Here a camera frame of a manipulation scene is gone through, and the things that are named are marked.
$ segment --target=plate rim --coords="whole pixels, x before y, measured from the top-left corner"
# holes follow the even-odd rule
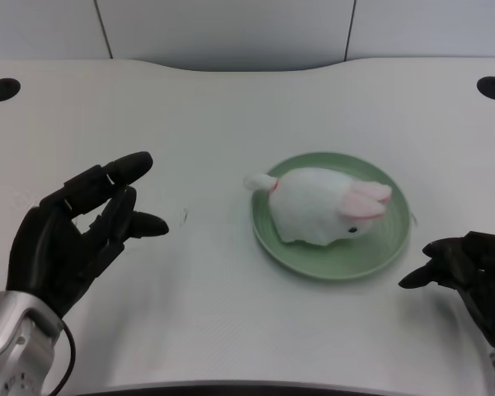
[[[276,167],[279,167],[281,164],[286,163],[286,162],[288,162],[288,161],[290,161],[290,160],[292,160],[294,158],[303,157],[303,156],[312,155],[312,154],[336,154],[336,155],[340,155],[340,156],[344,156],[344,157],[354,158],[354,159],[357,159],[359,161],[362,161],[363,163],[366,163],[366,164],[368,164],[368,165],[370,165],[372,167],[375,167],[376,169],[379,169],[382,173],[384,173],[385,175],[387,175],[387,177],[390,180],[393,181],[394,185],[400,191],[400,193],[402,195],[402,198],[403,198],[403,201],[405,202],[405,205],[407,206],[407,210],[408,210],[409,216],[408,216],[408,230],[407,230],[407,233],[405,234],[405,238],[400,243],[400,245],[398,246],[398,248],[394,251],[394,253],[387,260],[385,260],[381,265],[379,265],[377,267],[374,267],[374,268],[372,268],[370,270],[367,270],[367,271],[364,271],[364,272],[360,272],[358,274],[349,275],[349,276],[339,276],[339,277],[330,277],[330,276],[329,277],[326,277],[326,276],[320,276],[318,274],[314,274],[312,272],[300,270],[298,268],[295,268],[294,266],[291,266],[286,261],[281,260],[279,257],[277,257],[274,254],[274,252],[266,245],[266,243],[264,242],[264,239],[259,234],[258,229],[255,226],[255,216],[254,216],[254,213],[253,213],[253,206],[254,206],[255,193],[256,193],[256,191],[254,191],[253,194],[252,194],[252,197],[251,197],[251,201],[250,201],[250,206],[251,206],[250,207],[250,217],[251,217],[251,222],[252,222],[253,233],[257,237],[257,241],[264,247],[264,249],[266,250],[266,252],[271,257],[273,257],[273,259],[275,259],[276,261],[278,261],[281,265],[285,266],[286,268],[288,268],[288,269],[290,269],[290,270],[292,270],[294,272],[297,272],[297,273],[299,273],[301,275],[304,275],[304,276],[308,276],[310,278],[314,278],[316,280],[321,280],[321,281],[352,281],[352,280],[355,280],[355,279],[358,279],[358,278],[362,278],[362,277],[371,275],[371,274],[373,274],[375,272],[381,271],[386,266],[388,266],[389,264],[391,264],[396,258],[398,258],[398,256],[403,252],[403,250],[405,250],[405,247],[407,246],[409,237],[411,235],[411,215],[412,215],[412,211],[411,211],[411,207],[409,206],[409,202],[407,200],[407,197],[405,196],[405,194],[403,194],[403,190],[399,187],[398,183],[386,171],[384,171],[380,167],[376,167],[373,163],[370,163],[369,161],[366,161],[365,159],[362,159],[362,158],[357,157],[355,155],[350,155],[350,154],[345,154],[345,153],[337,153],[337,152],[333,152],[333,151],[312,151],[312,152],[301,153],[301,154],[297,154],[297,155],[291,156],[291,157],[289,157],[287,159],[284,159],[284,160],[280,161],[279,163],[275,164],[271,169],[269,169],[266,172],[266,174],[269,174]]]

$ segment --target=robotic hand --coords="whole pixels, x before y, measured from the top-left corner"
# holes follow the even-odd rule
[[[168,232],[160,218],[134,211],[136,190],[129,184],[152,164],[149,153],[134,153],[97,165],[27,213],[12,244],[6,291],[0,292],[0,395],[40,394],[64,330],[72,353],[66,375],[51,393],[57,394],[75,358],[62,317],[123,252],[128,238]],[[108,200],[90,229],[80,234],[72,220]]]
[[[423,252],[431,260],[399,285],[414,289],[434,281],[457,290],[478,328],[495,348],[495,235],[470,232],[463,238],[429,243]],[[495,349],[489,356],[495,368]]]

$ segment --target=pink bunny ear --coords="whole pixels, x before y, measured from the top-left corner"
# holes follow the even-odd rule
[[[348,191],[339,205],[339,213],[350,219],[375,219],[385,213],[385,207],[377,200],[355,191]]]
[[[351,187],[352,191],[368,196],[382,204],[386,204],[392,195],[392,188],[376,181],[355,181]]]

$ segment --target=stuffed animal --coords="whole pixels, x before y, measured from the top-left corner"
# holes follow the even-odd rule
[[[268,191],[271,216],[285,243],[326,246],[358,237],[384,215],[391,196],[390,186],[314,167],[294,169],[278,179],[248,176],[243,182],[248,190]]]

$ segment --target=white table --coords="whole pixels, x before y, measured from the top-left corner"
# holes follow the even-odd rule
[[[279,380],[385,394],[490,394],[488,346],[460,298],[397,283],[430,241],[495,233],[495,59],[375,59],[288,73],[135,61],[0,62],[0,290],[27,209],[94,164],[154,158],[138,205],[171,226],[128,242],[66,316],[67,393],[178,380]],[[298,153],[384,169],[417,219],[409,248],[362,281],[319,284],[257,245],[242,178]],[[79,225],[84,228],[86,219]],[[50,390],[68,364],[61,337]]]

